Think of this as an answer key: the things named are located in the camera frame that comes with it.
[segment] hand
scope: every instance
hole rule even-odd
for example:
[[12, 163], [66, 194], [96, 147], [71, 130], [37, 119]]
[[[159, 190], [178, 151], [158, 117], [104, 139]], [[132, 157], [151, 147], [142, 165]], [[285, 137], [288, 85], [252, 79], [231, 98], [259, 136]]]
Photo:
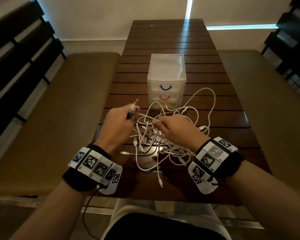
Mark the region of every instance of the hand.
[[118, 146], [129, 139], [140, 111], [140, 107], [136, 106], [137, 111], [135, 115], [127, 120], [127, 114], [130, 111], [131, 105], [128, 104], [124, 107], [110, 109], [105, 117], [99, 137], [94, 143], [95, 145], [112, 154]]
[[158, 119], [160, 121], [153, 121], [154, 127], [174, 144], [186, 147], [194, 153], [210, 139], [184, 116], [175, 114], [160, 116]]

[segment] gap of light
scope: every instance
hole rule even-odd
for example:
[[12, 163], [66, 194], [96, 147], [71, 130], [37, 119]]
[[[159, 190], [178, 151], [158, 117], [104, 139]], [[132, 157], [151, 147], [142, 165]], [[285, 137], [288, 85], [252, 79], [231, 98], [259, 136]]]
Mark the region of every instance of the gap of light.
[[207, 26], [207, 30], [234, 30], [234, 29], [277, 29], [276, 24], [252, 24], [252, 25], [224, 25]]
[[186, 20], [190, 19], [191, 7], [192, 7], [192, 0], [188, 0], [187, 11], [185, 12], [185, 19]]

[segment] blue handle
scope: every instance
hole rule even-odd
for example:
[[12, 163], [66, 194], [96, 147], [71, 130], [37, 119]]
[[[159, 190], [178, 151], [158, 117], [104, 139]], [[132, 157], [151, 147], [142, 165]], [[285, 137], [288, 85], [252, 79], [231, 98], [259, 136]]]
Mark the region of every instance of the blue handle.
[[167, 88], [167, 89], [164, 89], [164, 88], [162, 87], [162, 85], [160, 85], [160, 88], [161, 88], [162, 90], [164, 90], [164, 91], [168, 91], [168, 90], [170, 90], [170, 89], [172, 88], [172, 86], [170, 85], [170, 87], [169, 87], [169, 88]]

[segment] tangled white cables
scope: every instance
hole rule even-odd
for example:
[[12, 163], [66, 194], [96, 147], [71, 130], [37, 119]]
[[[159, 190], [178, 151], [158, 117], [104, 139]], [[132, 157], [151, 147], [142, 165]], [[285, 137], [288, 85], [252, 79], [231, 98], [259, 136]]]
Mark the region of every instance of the tangled white cables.
[[[180, 107], [180, 108], [177, 108], [177, 109], [168, 109], [168, 106], [165, 105], [165, 108], [168, 110], [167, 112], [164, 111], [162, 105], [158, 102], [153, 102], [149, 108], [148, 108], [148, 111], [146, 114], [139, 114], [141, 116], [141, 118], [138, 119], [137, 123], [136, 123], [136, 128], [137, 129], [134, 129], [137, 134], [136, 135], [133, 135], [131, 137], [134, 137], [134, 142], [133, 142], [133, 145], [135, 146], [136, 148], [136, 153], [128, 153], [128, 152], [121, 152], [121, 154], [124, 154], [124, 155], [135, 155], [136, 156], [136, 164], [138, 166], [138, 168], [142, 171], [150, 171], [152, 169], [154, 169], [155, 167], [157, 167], [157, 173], [158, 173], [158, 180], [159, 180], [159, 184], [160, 186], [163, 188], [163, 183], [162, 183], [162, 180], [160, 178], [160, 175], [159, 175], [159, 164], [162, 163], [166, 158], [169, 158], [169, 160], [175, 164], [175, 165], [186, 165], [190, 159], [191, 159], [191, 156], [195, 156], [195, 154], [193, 152], [191, 152], [189, 149], [183, 147], [183, 146], [180, 146], [180, 145], [176, 145], [174, 143], [172, 143], [171, 141], [169, 141], [167, 138], [164, 137], [164, 135], [161, 133], [161, 131], [159, 130], [156, 130], [154, 128], [154, 126], [152, 125], [152, 122], [149, 122], [147, 121], [146, 122], [146, 118], [149, 118], [149, 119], [152, 119], [152, 120], [158, 120], [158, 117], [159, 116], [166, 116], [166, 114], [171, 114], [173, 113], [173, 115], [175, 114], [179, 114], [181, 116], [184, 116], [186, 117], [189, 121], [191, 121], [193, 123], [193, 121], [188, 118], [187, 116], [183, 115], [184, 112], [187, 110], [187, 109], [193, 109], [196, 114], [197, 114], [197, 119], [195, 121], [195, 123], [193, 123], [194, 125], [197, 124], [198, 120], [199, 120], [199, 113], [198, 111], [194, 108], [194, 107], [191, 107], [191, 106], [187, 106], [187, 104], [190, 102], [190, 100], [200, 91], [204, 90], [204, 89], [208, 89], [210, 90], [212, 93], [213, 93], [213, 97], [214, 97], [214, 100], [213, 100], [213, 106], [208, 114], [208, 126], [200, 126], [198, 129], [201, 131], [203, 129], [205, 129], [202, 133], [205, 133], [207, 132], [207, 135], [209, 135], [209, 127], [210, 127], [210, 114], [212, 112], [212, 110], [214, 109], [214, 106], [215, 106], [215, 103], [216, 103], [216, 94], [214, 93], [214, 91], [210, 88], [202, 88], [200, 90], [198, 90], [189, 100], [188, 102], [185, 103], [184, 106]], [[150, 116], [148, 116], [148, 113], [149, 113], [149, 110], [151, 109], [151, 106], [153, 104], [159, 104], [159, 106], [161, 107], [161, 112], [159, 115], [157, 115], [156, 117], [152, 118]], [[144, 129], [144, 133], [142, 134], [140, 132], [140, 126], [142, 129]], [[138, 154], [138, 140], [136, 137], [139, 137], [139, 150], [140, 150], [140, 154]], [[151, 149], [152, 146], [155, 146], [155, 149], [153, 150], [152, 153], [148, 153]], [[143, 169], [140, 167], [140, 165], [138, 164], [138, 156], [151, 156], [153, 155], [154, 153], [157, 153], [157, 164], [154, 165], [153, 167], [151, 168], [148, 168], [148, 169]], [[162, 160], [159, 161], [159, 153], [161, 154], [167, 154]], [[171, 156], [174, 156], [174, 157], [177, 157], [180, 161], [180, 164], [178, 163], [175, 163], [174, 161], [172, 161], [171, 159]]]

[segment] brown slatted tabletop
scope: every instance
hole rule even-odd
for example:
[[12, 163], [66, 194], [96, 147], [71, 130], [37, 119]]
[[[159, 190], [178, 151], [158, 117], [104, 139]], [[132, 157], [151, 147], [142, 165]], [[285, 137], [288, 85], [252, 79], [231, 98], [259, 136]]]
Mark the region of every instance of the brown slatted tabletop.
[[[239, 152], [248, 161], [271, 173], [236, 91], [201, 19], [133, 21], [95, 139], [111, 108], [124, 106], [138, 98], [141, 113], [147, 112], [149, 107], [147, 76], [153, 53], [184, 54], [187, 84], [182, 104], [185, 104], [199, 89], [211, 88], [216, 94], [216, 104], [210, 116], [209, 136], [220, 136], [229, 141], [239, 148]], [[212, 93], [203, 90], [188, 104], [198, 110], [197, 126], [208, 124], [208, 113], [213, 100]], [[151, 110], [149, 116], [154, 117], [158, 113], [159, 111]], [[194, 110], [187, 110], [185, 115], [196, 120]], [[112, 160], [122, 165], [123, 173], [117, 191], [111, 195], [112, 197], [241, 205], [234, 192], [226, 187], [220, 186], [208, 195], [201, 194], [188, 174], [188, 167], [177, 166], [169, 159], [160, 164], [164, 185], [161, 188], [156, 171], [142, 172], [136, 165], [135, 156], [122, 155], [120, 151], [135, 153], [133, 141], [127, 141], [113, 155]], [[171, 160], [179, 163], [174, 157]], [[156, 157], [138, 157], [138, 162], [145, 168], [150, 168], [156, 164]]]

